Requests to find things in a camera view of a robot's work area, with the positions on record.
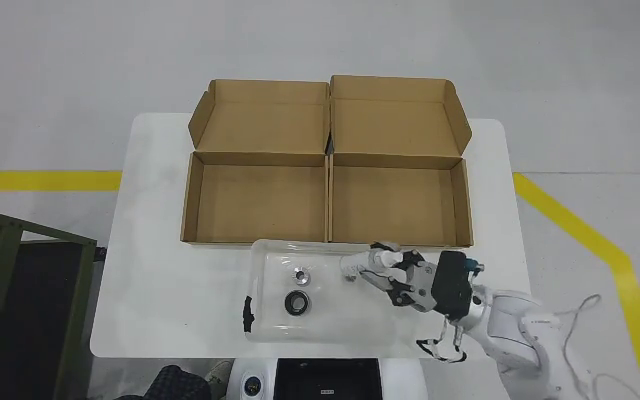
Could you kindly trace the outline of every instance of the cardboard box lid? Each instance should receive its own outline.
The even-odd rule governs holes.
[[[459,157],[471,128],[445,79],[331,77],[336,154]]]
[[[324,154],[329,84],[211,81],[189,133],[201,152]]]

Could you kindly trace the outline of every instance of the cardboard box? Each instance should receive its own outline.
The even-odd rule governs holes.
[[[473,244],[471,129],[443,79],[333,76],[329,239]]]
[[[212,81],[189,133],[182,241],[327,241],[327,83]]]

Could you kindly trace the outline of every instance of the yellow floor line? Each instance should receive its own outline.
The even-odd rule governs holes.
[[[513,182],[518,195],[609,265],[640,366],[640,286],[631,258],[524,175],[514,173]]]
[[[122,171],[0,171],[0,191],[114,191]]]

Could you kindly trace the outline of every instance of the cable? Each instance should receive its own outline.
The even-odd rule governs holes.
[[[629,385],[627,382],[623,381],[622,379],[618,378],[617,376],[613,376],[611,374],[597,374],[594,378],[593,378],[593,393],[595,393],[596,395],[596,400],[600,400],[600,394],[598,393],[598,379],[599,378],[609,378],[615,382],[618,382],[618,384],[622,385],[623,387],[625,387],[631,394],[633,394],[637,399],[640,399],[640,394],[631,387],[631,385]]]
[[[573,321],[571,321],[571,328],[569,328],[569,333],[567,333],[567,337],[564,339],[564,343],[562,344],[562,356],[564,357],[564,361],[567,363],[567,365],[569,366],[569,370],[571,371],[571,376],[573,378],[573,384],[575,385],[576,389],[578,390],[578,393],[580,393],[580,395],[585,399],[585,400],[590,400],[589,396],[587,393],[584,392],[582,385],[580,384],[580,378],[578,378],[578,374],[576,373],[575,369],[573,368],[573,365],[571,365],[571,363],[569,362],[569,357],[567,356],[567,347],[569,345],[569,339],[571,338],[571,335],[573,334],[573,331],[575,330],[576,326],[578,325],[578,316],[580,316],[580,313],[583,311],[587,311],[593,307],[595,307],[596,305],[598,305],[598,303],[600,303],[600,300],[602,300],[602,296],[598,293],[596,294],[592,294],[591,296],[587,296],[584,300],[582,300],[582,303],[580,304],[580,306],[576,309],[573,310],[568,310],[568,311],[560,311],[560,312],[556,312],[554,313],[554,315],[559,316],[559,315],[568,315],[568,314],[573,314]],[[628,383],[626,383],[625,381],[623,381],[622,379],[613,376],[611,374],[607,374],[607,373],[600,373],[600,374],[596,374],[596,376],[593,377],[593,379],[591,380],[591,385],[593,387],[593,394],[595,396],[595,400],[600,400],[600,394],[598,393],[598,379],[600,378],[609,378],[617,383],[619,383],[620,385],[622,385],[623,387],[625,387],[627,390],[629,390],[629,392],[631,392],[638,400],[640,400],[640,394],[638,394],[638,392],[631,387],[631,385],[629,385]]]

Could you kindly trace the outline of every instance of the transparent plastic tray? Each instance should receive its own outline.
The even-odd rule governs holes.
[[[393,307],[386,293],[363,279],[348,282],[340,259],[367,251],[367,245],[258,240],[251,248],[248,296],[255,321],[246,336],[254,342],[298,341],[388,345],[415,327],[415,310]],[[309,283],[300,287],[294,269],[305,268]],[[292,316],[284,300],[304,291],[310,308]]]

